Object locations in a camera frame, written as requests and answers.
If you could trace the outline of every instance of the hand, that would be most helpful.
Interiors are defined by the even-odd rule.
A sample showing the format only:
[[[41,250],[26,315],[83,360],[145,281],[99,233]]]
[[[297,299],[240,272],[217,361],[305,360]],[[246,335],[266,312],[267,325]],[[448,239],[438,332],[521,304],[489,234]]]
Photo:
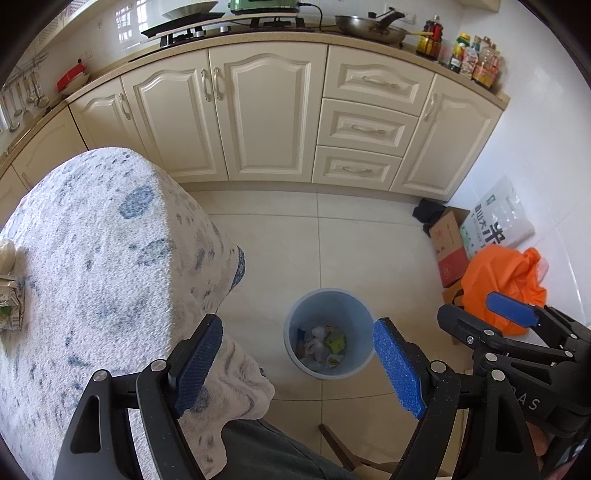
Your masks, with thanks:
[[[534,443],[535,455],[538,458],[538,468],[540,470],[542,470],[542,467],[544,466],[544,462],[542,461],[542,457],[548,451],[548,447],[550,446],[550,443],[548,442],[548,438],[546,437],[545,433],[542,432],[542,430],[539,427],[537,427],[536,425],[533,425],[531,423],[528,423],[527,427],[530,431],[531,440]],[[546,477],[545,480],[562,480],[562,478],[569,471],[569,468],[574,463],[574,460],[575,459],[571,460],[569,463],[565,463],[564,465],[561,465],[554,472],[552,472],[548,477]]]

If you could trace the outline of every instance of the drawer handle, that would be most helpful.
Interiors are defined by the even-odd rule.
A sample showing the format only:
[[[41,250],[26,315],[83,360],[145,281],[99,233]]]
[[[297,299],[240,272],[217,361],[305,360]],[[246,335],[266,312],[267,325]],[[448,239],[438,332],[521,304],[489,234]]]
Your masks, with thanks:
[[[362,127],[361,125],[351,125],[351,130],[357,130],[359,132],[364,132],[367,134],[379,134],[379,135],[385,135],[386,134],[386,130],[378,130],[376,128],[370,128],[370,127]]]
[[[131,115],[129,113],[127,113],[127,110],[125,110],[125,102],[127,100],[125,99],[125,95],[123,95],[123,93],[119,94],[119,101],[121,103],[121,110],[123,110],[123,114],[125,115],[125,118],[127,120],[131,120]]]
[[[212,97],[208,94],[207,92],[207,70],[203,69],[201,71],[201,88],[203,89],[203,97],[205,98],[206,102],[211,102],[212,101]]]
[[[342,170],[347,173],[374,173],[371,168],[353,168],[345,166],[342,168]]]
[[[213,90],[216,92],[216,98],[218,100],[222,100],[222,94],[220,93],[220,86],[218,84],[217,78],[219,77],[222,71],[219,67],[215,67],[213,69]]]
[[[364,82],[373,83],[374,85],[380,85],[382,87],[392,87],[395,90],[400,88],[400,85],[397,84],[397,83],[385,82],[383,80],[374,79],[374,78],[371,78],[371,77],[368,77],[368,76],[361,77],[361,79]]]
[[[426,122],[429,121],[429,117],[431,117],[431,114],[433,113],[433,107],[435,107],[436,101],[437,101],[437,94],[433,93],[431,95],[431,101],[429,103],[429,106],[427,107],[427,110],[425,111],[425,117],[423,118]]]
[[[33,184],[29,180],[29,177],[27,177],[26,173],[22,172],[21,178],[22,178],[23,182],[25,182],[25,187],[27,187],[27,190],[29,190],[29,192],[30,192],[33,189]]]

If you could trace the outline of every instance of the wooden chair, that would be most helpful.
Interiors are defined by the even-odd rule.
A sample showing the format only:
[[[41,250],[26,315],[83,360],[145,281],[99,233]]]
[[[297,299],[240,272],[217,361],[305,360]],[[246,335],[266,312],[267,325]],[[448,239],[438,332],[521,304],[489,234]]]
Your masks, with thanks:
[[[389,480],[396,470],[398,462],[376,463],[355,455],[328,426],[321,424],[318,428],[343,467],[356,473],[361,480]],[[448,473],[439,470],[439,477],[448,476]]]

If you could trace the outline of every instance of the green electric cooker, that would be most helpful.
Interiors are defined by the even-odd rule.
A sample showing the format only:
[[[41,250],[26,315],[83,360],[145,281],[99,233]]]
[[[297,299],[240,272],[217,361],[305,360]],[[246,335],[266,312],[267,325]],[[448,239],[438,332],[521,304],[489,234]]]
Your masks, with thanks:
[[[298,0],[230,0],[228,6],[235,15],[267,12],[298,13]]]

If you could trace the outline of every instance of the countertop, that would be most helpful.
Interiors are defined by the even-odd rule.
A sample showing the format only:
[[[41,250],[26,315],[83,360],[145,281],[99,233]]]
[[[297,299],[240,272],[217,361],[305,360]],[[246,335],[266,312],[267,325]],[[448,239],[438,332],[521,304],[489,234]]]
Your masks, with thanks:
[[[8,166],[12,163],[13,159],[18,153],[25,147],[27,142],[54,116],[68,106],[68,104],[74,102],[85,93],[90,92],[92,89],[106,83],[112,79],[115,79],[125,73],[130,72],[136,68],[148,65],[155,61],[167,59],[169,57],[187,53],[195,50],[202,50],[204,48],[219,47],[224,45],[232,45],[237,43],[248,43],[248,42],[263,42],[263,41],[302,41],[310,43],[323,43],[328,45],[337,45],[349,48],[358,48],[360,50],[371,51],[400,59],[413,63],[441,76],[447,77],[450,80],[463,85],[464,87],[472,90],[481,97],[484,97],[497,107],[502,110],[506,110],[509,97],[504,93],[500,92],[499,95],[485,90],[478,86],[476,83],[469,79],[452,72],[451,70],[439,65],[436,61],[430,61],[419,57],[414,54],[414,47],[404,45],[403,48],[395,48],[381,43],[376,43],[368,40],[362,40],[360,38],[350,37],[339,33],[320,33],[320,32],[301,32],[301,31],[271,31],[271,32],[249,32],[249,33],[237,33],[232,35],[220,35],[218,37],[204,38],[199,41],[189,42],[182,45],[165,48],[163,50],[156,50],[152,53],[148,53],[145,56],[141,56],[142,52],[139,52],[136,56],[141,56],[136,60],[128,61],[124,64],[107,71],[97,79],[88,83],[76,93],[70,95],[68,98],[60,102],[51,112],[45,115],[39,115],[31,123],[30,129],[23,131],[22,135],[14,139],[10,144],[7,151],[9,154],[4,157],[0,157],[0,177],[4,175]]]

